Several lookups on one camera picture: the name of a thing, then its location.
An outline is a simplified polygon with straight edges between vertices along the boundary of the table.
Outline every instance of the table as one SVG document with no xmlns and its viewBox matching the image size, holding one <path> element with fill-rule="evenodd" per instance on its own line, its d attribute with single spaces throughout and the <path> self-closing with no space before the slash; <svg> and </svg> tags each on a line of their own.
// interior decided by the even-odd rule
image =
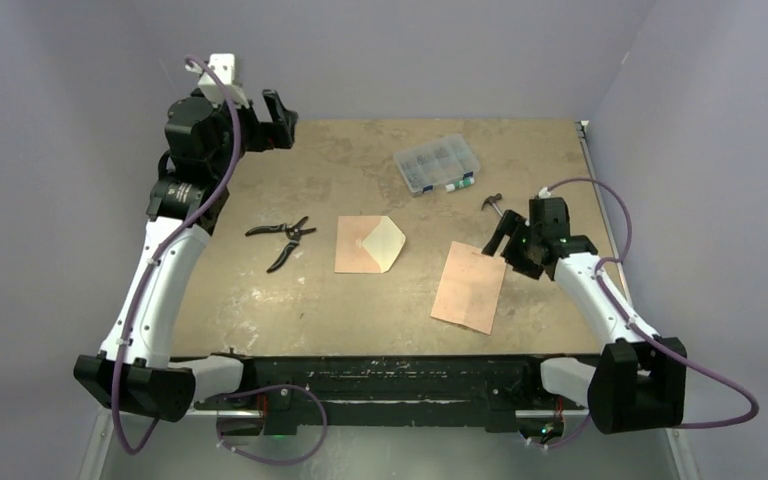
<svg viewBox="0 0 768 480">
<path fill-rule="evenodd" d="M 476 184 L 412 197 L 395 151 L 461 133 L 481 162 Z M 548 278 L 508 269 L 491 335 L 429 314 L 452 241 L 482 247 L 498 216 L 480 210 L 501 192 L 502 208 L 527 215 L 541 187 L 588 167 L 571 120 L 317 120 L 300 122 L 292 150 L 247 154 L 195 270 L 176 324 L 173 355 L 422 355 L 594 353 L 599 344 L 572 300 Z M 610 254 L 593 187 L 557 192 L 573 234 Z M 310 216 L 306 235 L 277 272 L 266 268 L 284 235 L 245 237 L 259 225 Z M 335 274 L 337 217 L 389 215 L 407 236 L 384 274 Z M 617 272 L 609 274 L 616 282 Z"/>
</svg>

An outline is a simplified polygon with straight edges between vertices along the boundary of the pliers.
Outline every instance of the pliers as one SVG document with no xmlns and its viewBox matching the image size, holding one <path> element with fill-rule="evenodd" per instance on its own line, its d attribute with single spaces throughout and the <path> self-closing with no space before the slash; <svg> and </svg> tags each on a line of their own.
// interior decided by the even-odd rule
<svg viewBox="0 0 768 480">
<path fill-rule="evenodd" d="M 287 234 L 287 238 L 290 239 L 290 243 L 287 244 L 286 247 L 284 247 L 284 250 L 281 251 L 281 255 L 278 255 L 278 260 L 275 260 L 275 263 L 272 264 L 271 267 L 266 269 L 266 273 L 272 273 L 275 270 L 278 270 L 281 268 L 281 265 L 284 265 L 284 262 L 287 261 L 288 258 L 290 258 L 290 254 L 293 252 L 293 250 L 299 246 L 299 240 L 302 239 L 302 235 L 307 235 L 308 233 L 313 233 L 316 231 L 315 228 L 308 228 L 307 230 L 302 230 L 302 227 L 304 226 L 305 222 L 307 222 L 308 217 L 302 217 L 301 220 L 299 220 L 299 223 L 289 226 L 286 223 L 282 223 L 281 225 L 270 225 L 270 226 L 264 226 L 264 227 L 254 227 L 248 232 L 246 232 L 246 236 L 249 237 L 251 235 L 257 235 L 258 233 L 281 233 L 284 232 Z"/>
</svg>

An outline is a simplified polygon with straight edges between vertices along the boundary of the open envelope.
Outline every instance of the open envelope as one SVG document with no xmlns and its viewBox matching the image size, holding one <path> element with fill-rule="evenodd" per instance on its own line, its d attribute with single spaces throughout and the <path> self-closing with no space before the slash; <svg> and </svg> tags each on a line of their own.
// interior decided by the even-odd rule
<svg viewBox="0 0 768 480">
<path fill-rule="evenodd" d="M 402 251 L 405 234 L 382 215 L 337 218 L 335 273 L 384 273 Z"/>
</svg>

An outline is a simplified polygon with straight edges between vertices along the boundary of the clear plastic container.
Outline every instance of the clear plastic container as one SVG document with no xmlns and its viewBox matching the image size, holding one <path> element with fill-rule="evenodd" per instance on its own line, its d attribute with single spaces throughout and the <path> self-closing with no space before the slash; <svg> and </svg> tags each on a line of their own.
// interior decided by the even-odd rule
<svg viewBox="0 0 768 480">
<path fill-rule="evenodd" d="M 460 134 L 447 135 L 396 152 L 393 160 L 413 195 L 471 177 L 481 169 L 478 159 Z"/>
</svg>

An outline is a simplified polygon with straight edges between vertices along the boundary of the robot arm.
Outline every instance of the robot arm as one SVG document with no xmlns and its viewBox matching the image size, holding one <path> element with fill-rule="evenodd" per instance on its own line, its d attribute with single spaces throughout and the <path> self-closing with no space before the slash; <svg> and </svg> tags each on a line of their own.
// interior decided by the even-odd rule
<svg viewBox="0 0 768 480">
<path fill-rule="evenodd" d="M 677 338 L 662 338 L 634 311 L 604 271 L 596 271 L 596 247 L 570 234 L 562 198 L 532 198 L 530 220 L 508 210 L 482 253 L 494 255 L 505 236 L 502 257 L 514 271 L 539 279 L 545 272 L 575 302 L 603 350 L 594 367 L 571 357 L 540 364 L 543 388 L 590 409 L 602 433 L 671 427 L 684 411 L 685 367 L 630 330 L 597 283 L 597 276 L 645 334 L 686 356 Z"/>
<path fill-rule="evenodd" d="M 287 110 L 275 91 L 264 90 L 272 122 L 260 122 L 236 80 L 235 58 L 214 54 L 210 67 L 229 87 L 237 103 L 235 114 L 246 132 L 240 156 L 291 148 L 296 112 Z M 111 404 L 113 367 L 123 343 L 125 315 L 137 284 L 158 246 L 193 215 L 216 191 L 231 163 L 231 113 L 210 76 L 198 68 L 199 88 L 175 102 L 167 112 L 165 127 L 169 150 L 158 163 L 158 180 L 151 190 L 146 237 L 137 271 L 119 316 L 95 356 L 82 355 L 75 362 L 75 378 L 102 404 Z M 239 388 L 243 364 L 224 356 L 170 363 L 172 333 L 181 299 L 199 255 L 213 234 L 228 198 L 220 192 L 216 201 L 195 223 L 178 235 L 155 262 L 140 299 L 130 332 L 120 379 L 121 410 L 163 420 L 183 417 L 194 401 Z"/>
</svg>

